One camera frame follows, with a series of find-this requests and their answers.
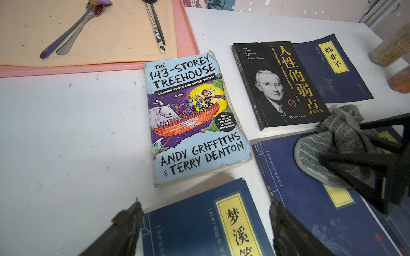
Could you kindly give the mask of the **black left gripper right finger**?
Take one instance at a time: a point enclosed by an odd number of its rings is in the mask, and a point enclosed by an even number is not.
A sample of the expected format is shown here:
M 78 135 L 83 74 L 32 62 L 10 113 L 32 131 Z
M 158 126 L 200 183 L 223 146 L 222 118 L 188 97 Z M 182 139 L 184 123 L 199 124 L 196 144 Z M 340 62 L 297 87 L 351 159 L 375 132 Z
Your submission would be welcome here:
M 270 219 L 273 248 L 277 256 L 332 256 L 312 233 L 306 229 L 278 200 L 272 200 Z

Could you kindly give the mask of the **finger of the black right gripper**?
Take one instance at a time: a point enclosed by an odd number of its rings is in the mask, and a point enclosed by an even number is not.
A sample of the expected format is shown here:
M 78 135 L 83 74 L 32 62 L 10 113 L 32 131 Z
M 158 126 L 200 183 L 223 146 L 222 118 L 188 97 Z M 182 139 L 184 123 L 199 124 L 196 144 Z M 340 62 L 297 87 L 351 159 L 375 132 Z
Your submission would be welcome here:
M 392 130 L 395 125 L 403 126 L 403 134 L 399 142 L 379 138 L 371 135 L 370 141 L 374 146 L 393 154 L 403 154 L 410 145 L 410 114 L 402 114 L 394 117 L 379 119 L 377 121 L 362 123 L 359 127 L 362 130 L 376 129 L 378 132 L 382 130 Z
M 383 214 L 390 212 L 391 204 L 400 205 L 403 200 L 403 154 L 325 154 L 319 156 L 319 163 L 333 171 Z M 376 174 L 375 187 L 343 171 L 342 164 L 369 168 Z

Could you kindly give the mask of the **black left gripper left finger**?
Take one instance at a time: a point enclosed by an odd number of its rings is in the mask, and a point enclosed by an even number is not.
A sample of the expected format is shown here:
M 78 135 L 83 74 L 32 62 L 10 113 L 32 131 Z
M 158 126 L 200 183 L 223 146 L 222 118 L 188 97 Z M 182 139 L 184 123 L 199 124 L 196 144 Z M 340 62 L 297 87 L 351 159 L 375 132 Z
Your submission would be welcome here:
M 143 217 L 141 203 L 135 201 L 129 209 L 120 211 L 112 219 L 112 225 L 80 255 L 134 256 Z

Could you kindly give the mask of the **blue book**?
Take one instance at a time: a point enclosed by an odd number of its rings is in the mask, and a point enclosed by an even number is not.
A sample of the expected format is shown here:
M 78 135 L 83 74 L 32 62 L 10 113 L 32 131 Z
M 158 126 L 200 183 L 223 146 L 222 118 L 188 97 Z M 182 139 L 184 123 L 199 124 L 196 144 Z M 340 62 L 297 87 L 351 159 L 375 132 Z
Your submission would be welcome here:
M 240 178 L 145 214 L 146 256 L 273 256 L 253 198 Z
M 272 199 L 281 201 L 336 256 L 407 256 L 385 217 L 354 189 L 335 189 L 307 175 L 294 159 L 304 133 L 253 144 Z
M 293 47 L 325 103 L 373 99 L 335 34 Z
M 404 256 L 410 254 L 410 144 L 402 144 L 402 138 L 392 127 L 376 128 L 380 136 L 374 144 L 380 146 L 382 155 L 375 167 L 381 180 L 381 197 L 371 198 L 371 206 L 393 244 Z

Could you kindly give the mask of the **grey striped cloth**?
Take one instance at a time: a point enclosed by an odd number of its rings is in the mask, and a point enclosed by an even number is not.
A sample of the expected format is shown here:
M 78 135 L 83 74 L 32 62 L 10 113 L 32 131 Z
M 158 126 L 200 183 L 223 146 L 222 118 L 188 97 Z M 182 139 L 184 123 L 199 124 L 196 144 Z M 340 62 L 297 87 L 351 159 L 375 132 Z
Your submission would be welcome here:
M 380 154 L 369 136 L 379 137 L 375 129 L 362 130 L 364 120 L 355 105 L 336 108 L 320 125 L 319 133 L 300 138 L 294 149 L 297 166 L 309 176 L 333 188 L 350 188 L 334 172 L 319 163 L 323 154 Z

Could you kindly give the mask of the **black portrait cover book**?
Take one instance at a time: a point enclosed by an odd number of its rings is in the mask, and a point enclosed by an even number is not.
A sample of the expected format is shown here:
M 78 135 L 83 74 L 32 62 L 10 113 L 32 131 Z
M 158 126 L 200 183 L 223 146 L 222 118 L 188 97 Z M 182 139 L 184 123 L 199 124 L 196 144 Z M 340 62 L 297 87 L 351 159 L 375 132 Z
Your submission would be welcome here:
M 232 52 L 261 131 L 316 127 L 330 116 L 290 41 L 235 43 Z

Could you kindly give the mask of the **Treehouse colourful paperback book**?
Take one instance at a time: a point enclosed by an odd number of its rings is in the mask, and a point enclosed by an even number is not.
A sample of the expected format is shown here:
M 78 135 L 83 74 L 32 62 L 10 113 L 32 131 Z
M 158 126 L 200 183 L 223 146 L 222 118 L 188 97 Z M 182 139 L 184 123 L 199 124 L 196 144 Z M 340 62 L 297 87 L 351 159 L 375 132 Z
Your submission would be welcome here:
M 213 52 L 146 63 L 144 72 L 156 187 L 253 158 Z

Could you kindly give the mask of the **orange spice jar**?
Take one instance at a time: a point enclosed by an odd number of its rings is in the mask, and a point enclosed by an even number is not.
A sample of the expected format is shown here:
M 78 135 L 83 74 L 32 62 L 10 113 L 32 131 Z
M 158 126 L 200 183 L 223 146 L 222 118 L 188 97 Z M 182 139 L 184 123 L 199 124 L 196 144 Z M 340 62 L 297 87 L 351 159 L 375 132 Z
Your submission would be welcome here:
M 390 77 L 388 84 L 392 90 L 402 94 L 408 94 L 410 92 L 410 66 L 407 66 Z

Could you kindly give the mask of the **beige spice jar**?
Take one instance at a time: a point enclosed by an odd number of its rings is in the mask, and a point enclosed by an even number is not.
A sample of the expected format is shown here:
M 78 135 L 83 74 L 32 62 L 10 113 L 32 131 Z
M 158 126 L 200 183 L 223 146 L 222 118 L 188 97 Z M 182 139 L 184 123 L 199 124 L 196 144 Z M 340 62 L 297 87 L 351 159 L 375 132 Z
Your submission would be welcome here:
M 369 53 L 371 62 L 388 67 L 410 52 L 410 23 L 404 24 Z

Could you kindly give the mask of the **beige placemat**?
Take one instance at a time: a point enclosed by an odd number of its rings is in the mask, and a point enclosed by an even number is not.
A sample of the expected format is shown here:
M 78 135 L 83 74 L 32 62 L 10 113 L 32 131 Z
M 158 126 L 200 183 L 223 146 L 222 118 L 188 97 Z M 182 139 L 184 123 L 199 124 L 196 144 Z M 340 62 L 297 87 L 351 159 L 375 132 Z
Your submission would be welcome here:
M 82 29 L 65 55 L 40 54 L 85 13 L 87 1 L 2 1 L 1 64 L 56 67 L 156 61 L 178 56 L 174 6 L 157 1 L 154 8 L 165 37 L 162 54 L 143 1 L 113 1 Z

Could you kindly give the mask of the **silver spoon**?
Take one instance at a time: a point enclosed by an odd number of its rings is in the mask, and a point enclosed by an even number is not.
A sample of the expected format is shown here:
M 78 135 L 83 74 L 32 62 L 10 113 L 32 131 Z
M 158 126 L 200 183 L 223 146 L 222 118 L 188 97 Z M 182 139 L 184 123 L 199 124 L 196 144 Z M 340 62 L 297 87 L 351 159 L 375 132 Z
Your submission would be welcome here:
M 88 13 L 88 15 L 86 16 L 86 18 L 80 23 L 80 26 L 78 27 L 78 29 L 74 32 L 74 34 L 66 41 L 66 43 L 61 46 L 57 51 L 56 54 L 57 55 L 65 55 L 67 54 L 73 44 L 75 43 L 77 37 L 79 36 L 79 34 L 82 32 L 82 29 L 84 28 L 84 26 L 86 25 L 86 23 L 91 20 L 92 18 L 98 17 L 103 13 L 104 10 L 104 6 L 103 5 L 95 5 L 92 10 Z

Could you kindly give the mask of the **iridescent purple spoon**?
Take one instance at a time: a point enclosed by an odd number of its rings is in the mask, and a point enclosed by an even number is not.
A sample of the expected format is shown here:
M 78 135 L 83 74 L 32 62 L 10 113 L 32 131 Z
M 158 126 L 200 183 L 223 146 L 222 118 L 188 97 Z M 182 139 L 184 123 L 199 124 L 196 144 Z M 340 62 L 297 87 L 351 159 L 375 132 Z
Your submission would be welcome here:
M 111 1 L 89 1 L 88 4 L 86 5 L 86 11 L 84 15 L 69 29 L 67 30 L 62 36 L 60 36 L 57 40 L 55 40 L 52 44 L 50 44 L 41 54 L 40 58 L 41 59 L 46 59 L 49 57 L 49 55 L 63 42 L 63 40 L 66 39 L 66 37 L 78 26 L 80 26 L 80 23 L 86 18 L 88 13 L 92 10 L 92 8 L 95 5 L 103 5 L 105 6 L 110 6 L 113 3 Z

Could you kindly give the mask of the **black ladle spoon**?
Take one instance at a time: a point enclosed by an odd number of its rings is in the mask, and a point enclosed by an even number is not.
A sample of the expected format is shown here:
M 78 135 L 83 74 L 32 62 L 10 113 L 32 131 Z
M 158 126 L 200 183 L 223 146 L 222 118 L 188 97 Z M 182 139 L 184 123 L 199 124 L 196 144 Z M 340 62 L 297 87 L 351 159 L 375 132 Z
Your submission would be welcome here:
M 161 25 L 160 25 L 160 22 L 159 22 L 158 15 L 157 15 L 157 13 L 155 11 L 155 8 L 154 8 L 154 3 L 156 3 L 156 1 L 143 0 L 143 2 L 145 3 L 148 16 L 149 16 L 151 24 L 153 26 L 154 35 L 155 35 L 155 38 L 157 40 L 160 53 L 165 54 L 166 49 L 165 49 L 165 42 L 163 40 L 163 32 L 162 32 L 162 29 L 161 29 Z

